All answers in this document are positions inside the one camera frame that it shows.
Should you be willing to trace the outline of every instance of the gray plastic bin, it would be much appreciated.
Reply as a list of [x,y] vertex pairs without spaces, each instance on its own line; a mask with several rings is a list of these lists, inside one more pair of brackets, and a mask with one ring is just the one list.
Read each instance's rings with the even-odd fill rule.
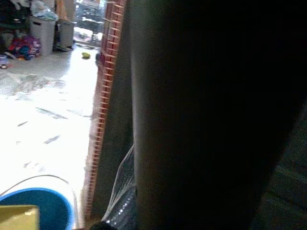
[[50,21],[43,21],[36,17],[30,17],[30,33],[41,42],[42,56],[47,56],[52,53],[55,23]]

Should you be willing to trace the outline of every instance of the blue bucket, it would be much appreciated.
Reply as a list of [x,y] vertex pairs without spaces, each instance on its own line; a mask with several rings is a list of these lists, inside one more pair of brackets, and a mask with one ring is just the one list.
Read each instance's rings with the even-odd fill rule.
[[41,230],[71,230],[73,209],[60,193],[46,188],[27,188],[0,197],[0,205],[36,205]]

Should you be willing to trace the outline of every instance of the tiled floor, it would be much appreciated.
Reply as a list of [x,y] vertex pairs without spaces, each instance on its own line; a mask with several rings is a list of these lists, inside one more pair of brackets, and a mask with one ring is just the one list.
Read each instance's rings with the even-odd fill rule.
[[[82,52],[91,58],[82,59]],[[0,194],[26,178],[51,174],[69,182],[78,204],[76,228],[84,227],[83,194],[97,50],[77,47],[0,69]],[[63,181],[40,177],[24,187],[50,187],[67,194]]]

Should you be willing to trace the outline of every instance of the clear plastic bag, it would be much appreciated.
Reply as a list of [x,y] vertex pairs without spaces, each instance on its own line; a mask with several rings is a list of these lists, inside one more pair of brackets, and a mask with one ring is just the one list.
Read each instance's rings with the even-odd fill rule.
[[118,230],[136,230],[136,184],[133,146],[121,162],[102,221]]
[[57,21],[58,15],[50,10],[50,8],[39,0],[33,0],[31,4],[31,13],[34,17],[46,21]]

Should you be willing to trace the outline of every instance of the yellow object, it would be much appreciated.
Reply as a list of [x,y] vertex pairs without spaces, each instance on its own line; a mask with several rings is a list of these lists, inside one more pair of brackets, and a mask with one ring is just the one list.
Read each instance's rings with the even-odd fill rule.
[[39,230],[39,209],[34,205],[0,206],[0,230]]
[[91,57],[91,55],[90,55],[90,54],[85,53],[85,52],[83,52],[83,53],[82,53],[82,56],[83,56],[84,58],[90,58],[90,57]]

